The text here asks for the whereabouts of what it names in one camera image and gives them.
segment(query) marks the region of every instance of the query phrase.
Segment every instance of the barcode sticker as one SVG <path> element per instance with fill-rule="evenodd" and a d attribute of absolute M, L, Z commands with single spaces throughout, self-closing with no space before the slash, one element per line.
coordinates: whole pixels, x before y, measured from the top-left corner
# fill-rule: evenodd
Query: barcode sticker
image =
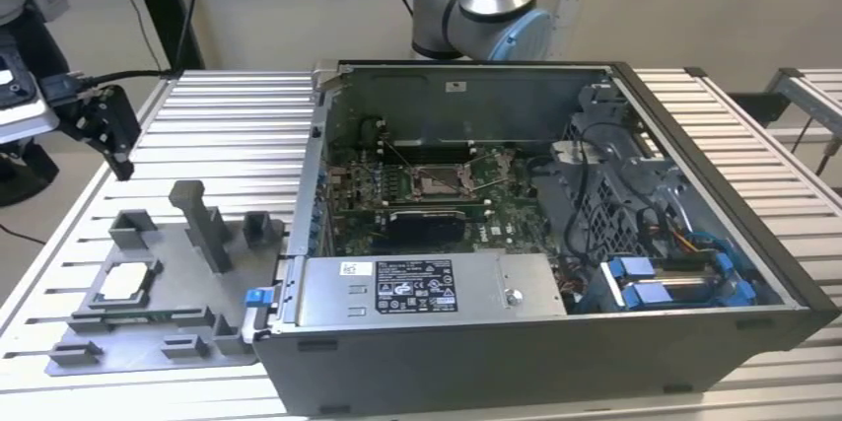
<path fill-rule="evenodd" d="M 344 261 L 339 266 L 340 276 L 371 276 L 372 272 L 372 261 Z"/>

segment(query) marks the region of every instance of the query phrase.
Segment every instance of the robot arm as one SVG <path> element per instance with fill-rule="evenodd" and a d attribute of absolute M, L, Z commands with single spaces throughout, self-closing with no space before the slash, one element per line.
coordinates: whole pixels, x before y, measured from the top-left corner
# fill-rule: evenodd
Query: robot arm
<path fill-rule="evenodd" d="M 414 0 L 416 54 L 430 59 L 543 59 L 550 13 L 535 0 Z"/>
<path fill-rule="evenodd" d="M 67 0 L 0 0 L 0 156 L 55 175 L 32 137 L 57 130 L 100 152 L 117 179 L 128 179 L 140 126 L 123 88 L 97 88 L 99 81 L 69 73 L 45 25 L 67 7 Z"/>

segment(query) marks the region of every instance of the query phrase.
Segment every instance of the metal frame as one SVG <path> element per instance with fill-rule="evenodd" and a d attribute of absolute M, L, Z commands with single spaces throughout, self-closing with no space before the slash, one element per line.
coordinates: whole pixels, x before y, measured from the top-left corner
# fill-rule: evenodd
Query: metal frame
<path fill-rule="evenodd" d="M 767 91 L 783 94 L 833 135 L 842 137 L 842 70 L 782 68 Z"/>
<path fill-rule="evenodd" d="M 636 73 L 825 294 L 842 306 L 842 208 L 826 186 L 777 148 L 767 131 L 754 127 L 708 79 L 680 69 Z M 301 137 L 309 130 L 309 124 L 300 123 L 308 121 L 312 106 L 309 73 L 188 73 L 159 85 L 143 108 L 144 135 L 133 155 L 140 177 L 116 183 L 105 167 L 97 172 L 0 309 L 0 348 L 33 351 L 0 358 L 4 413 L 37 419 L 97 418 L 113 417 L 115 406 L 129 406 L 131 414 L 144 419 L 284 416 L 260 365 L 49 378 L 39 351 L 63 333 L 55 318 L 72 311 L 72 290 L 84 287 L 97 270 L 93 265 L 61 264 L 104 255 L 101 239 L 113 209 L 149 206 L 160 219 L 173 219 L 175 211 L 161 200 L 175 175 L 215 176 L 205 183 L 224 213 L 268 206 L 288 222 L 291 208 L 281 201 L 295 199 Z M 236 131 L 203 132 L 213 121 Z M 41 322 L 24 324 L 36 317 Z M 842 318 L 793 351 L 751 358 L 703 394 L 419 413 L 400 419 L 833 419 L 842 412 L 841 357 Z"/>

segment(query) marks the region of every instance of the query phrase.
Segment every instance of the gray plastic block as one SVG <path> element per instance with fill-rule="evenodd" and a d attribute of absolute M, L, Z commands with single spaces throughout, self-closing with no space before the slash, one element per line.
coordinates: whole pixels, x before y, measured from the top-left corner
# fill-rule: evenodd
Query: gray plastic block
<path fill-rule="evenodd" d="M 76 311 L 69 315 L 67 325 L 77 334 L 88 332 L 108 332 L 111 325 L 104 319 L 105 312 L 103 310 Z"/>
<path fill-rule="evenodd" d="M 120 249 L 139 250 L 147 248 L 140 232 L 155 230 L 157 228 L 148 217 L 148 213 L 143 209 L 132 209 L 117 213 L 108 234 Z"/>
<path fill-rule="evenodd" d="M 211 308 L 205 307 L 203 310 L 196 309 L 193 313 L 183 313 L 172 316 L 172 322 L 179 327 L 197 327 L 197 326 L 213 326 L 216 317 Z"/>
<path fill-rule="evenodd" d="M 47 355 L 61 367 L 71 367 L 96 364 L 96 356 L 101 353 L 103 350 L 93 342 L 80 341 L 71 343 L 59 342 L 52 346 Z"/>
<path fill-rule="evenodd" d="M 251 353 L 251 346 L 241 340 L 239 329 L 229 326 L 223 315 L 217 317 L 216 324 L 213 324 L 213 336 L 211 340 L 225 356 Z"/>
<path fill-rule="evenodd" d="M 271 244 L 279 234 L 272 227 L 272 220 L 265 211 L 248 211 L 241 218 L 241 234 L 245 237 L 248 248 Z"/>
<path fill-rule="evenodd" d="M 225 273 L 232 269 L 232 261 L 220 239 L 228 230 L 223 219 L 215 217 L 205 207 L 201 197 L 205 192 L 204 184 L 196 179 L 175 181 L 169 191 L 169 203 L 184 213 L 189 225 L 189 238 L 199 247 L 211 270 Z"/>
<path fill-rule="evenodd" d="M 204 357 L 208 346 L 197 334 L 168 335 L 163 338 L 160 352 L 169 360 Z"/>

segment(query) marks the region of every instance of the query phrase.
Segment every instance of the black cable on table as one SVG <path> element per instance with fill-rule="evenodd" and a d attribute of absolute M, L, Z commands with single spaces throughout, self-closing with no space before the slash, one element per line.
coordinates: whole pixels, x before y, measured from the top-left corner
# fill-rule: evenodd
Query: black cable on table
<path fill-rule="evenodd" d="M 36 239 L 35 237 L 28 236 L 27 234 L 21 234 L 19 232 L 12 231 L 8 227 L 0 224 L 0 231 L 5 232 L 9 236 L 17 237 L 19 239 L 24 239 L 25 241 L 33 242 L 36 244 L 47 245 L 41 239 Z"/>

